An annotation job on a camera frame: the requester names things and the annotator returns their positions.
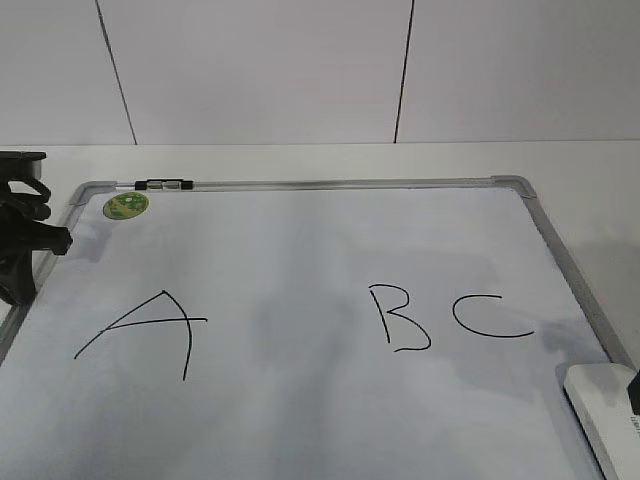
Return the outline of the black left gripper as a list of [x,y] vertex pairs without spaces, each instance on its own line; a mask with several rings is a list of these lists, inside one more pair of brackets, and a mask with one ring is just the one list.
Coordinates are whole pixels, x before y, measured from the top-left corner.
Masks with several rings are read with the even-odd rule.
[[[34,193],[14,192],[10,183],[20,183]],[[65,255],[73,243],[66,227],[41,222],[50,217],[48,202],[51,191],[33,178],[1,181],[1,223],[25,221],[19,227],[19,236],[28,250],[1,254],[1,300],[12,306],[30,304],[36,296],[33,278],[32,251],[49,251]]]

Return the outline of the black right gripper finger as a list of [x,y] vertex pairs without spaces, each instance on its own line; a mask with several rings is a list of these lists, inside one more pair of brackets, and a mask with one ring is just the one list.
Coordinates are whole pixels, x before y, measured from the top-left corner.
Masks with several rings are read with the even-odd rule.
[[640,413],[640,371],[627,386],[627,394],[633,413]]

